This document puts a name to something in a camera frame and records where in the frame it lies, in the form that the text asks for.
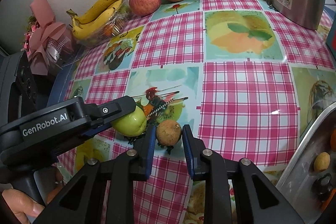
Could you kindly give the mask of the person left hand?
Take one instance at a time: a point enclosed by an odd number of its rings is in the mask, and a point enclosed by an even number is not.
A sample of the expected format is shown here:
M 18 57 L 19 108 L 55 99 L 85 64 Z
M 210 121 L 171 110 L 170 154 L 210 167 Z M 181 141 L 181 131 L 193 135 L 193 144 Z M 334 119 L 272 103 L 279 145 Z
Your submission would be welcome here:
M 6 189 L 2 192 L 2 197 L 20 223 L 23 224 L 29 224 L 28 216 L 36 218 L 45 208 L 19 190 Z

